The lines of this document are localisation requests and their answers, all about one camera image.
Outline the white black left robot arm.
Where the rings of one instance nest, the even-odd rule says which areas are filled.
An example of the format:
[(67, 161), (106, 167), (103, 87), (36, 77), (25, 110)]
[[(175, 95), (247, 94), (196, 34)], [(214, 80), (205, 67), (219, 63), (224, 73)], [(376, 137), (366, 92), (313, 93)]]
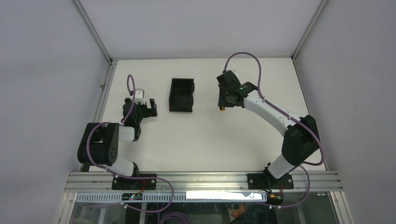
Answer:
[(78, 161), (89, 166), (96, 166), (116, 177), (123, 176), (122, 183), (128, 189), (136, 189), (141, 183), (140, 171), (136, 163), (119, 155), (119, 142), (137, 141), (141, 135), (141, 122), (145, 118), (157, 117), (155, 100), (149, 100), (150, 107), (144, 99), (133, 103), (126, 98), (122, 107), (123, 115), (128, 115), (125, 123), (88, 123), (77, 151)]

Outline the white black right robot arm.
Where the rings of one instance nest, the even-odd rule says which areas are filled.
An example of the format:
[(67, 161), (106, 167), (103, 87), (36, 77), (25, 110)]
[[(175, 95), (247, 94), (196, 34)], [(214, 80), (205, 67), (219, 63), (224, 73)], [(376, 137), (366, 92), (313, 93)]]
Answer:
[(251, 82), (240, 83), (230, 70), (216, 79), (219, 86), (218, 106), (221, 110), (235, 106), (247, 109), (263, 118), (283, 136), (281, 154), (267, 166), (263, 177), (267, 188), (277, 188), (286, 173), (301, 165), (319, 149), (315, 119), (310, 115), (296, 119), (260, 95), (258, 87)]

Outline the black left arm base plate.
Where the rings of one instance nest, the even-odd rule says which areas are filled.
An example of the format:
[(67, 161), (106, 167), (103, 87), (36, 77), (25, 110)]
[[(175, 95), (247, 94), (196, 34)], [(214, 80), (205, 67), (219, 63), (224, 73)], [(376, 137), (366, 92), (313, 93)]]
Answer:
[(140, 177), (144, 177), (143, 180), (128, 179), (123, 177), (113, 177), (112, 190), (155, 190), (156, 189), (156, 174), (140, 174)]

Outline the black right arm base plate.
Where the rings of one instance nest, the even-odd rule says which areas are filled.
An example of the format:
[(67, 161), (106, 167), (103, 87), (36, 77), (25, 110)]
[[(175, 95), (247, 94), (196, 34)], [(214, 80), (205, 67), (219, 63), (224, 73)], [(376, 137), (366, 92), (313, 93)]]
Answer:
[(276, 179), (271, 174), (249, 173), (247, 174), (248, 189), (294, 189), (294, 183), (290, 174), (285, 174)]

